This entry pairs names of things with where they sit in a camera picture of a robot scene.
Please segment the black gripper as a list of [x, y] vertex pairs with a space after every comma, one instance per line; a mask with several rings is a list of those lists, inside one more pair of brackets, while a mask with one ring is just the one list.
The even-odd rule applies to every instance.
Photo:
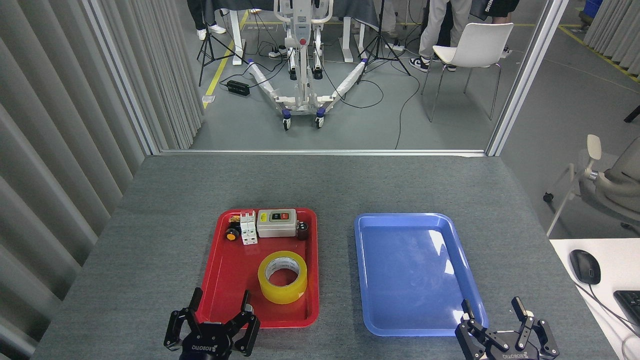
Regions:
[[[170, 351], [182, 347], [180, 360], [228, 360], [232, 351], [242, 353], [244, 357], [252, 354], [260, 328], [260, 320], [249, 303], [250, 291], [245, 290], [240, 312], [233, 319], [222, 323], [205, 322], [199, 324], [196, 312], [201, 303], [203, 291], [195, 287], [187, 307], [170, 313], [164, 346]], [[187, 322], [190, 333], [180, 338], [182, 325]], [[246, 325], [243, 336], [234, 341], [240, 330]]]
[[[521, 299], [515, 296], [510, 301], [515, 315], [521, 322], [519, 330], [487, 332], [487, 328], [476, 321], [468, 299], [461, 303], [463, 315], [455, 328], [455, 337], [467, 360], [539, 360], [555, 359], [560, 355], [549, 322], [537, 320], [533, 312], [526, 310]], [[531, 341], [535, 332], [539, 348]]]

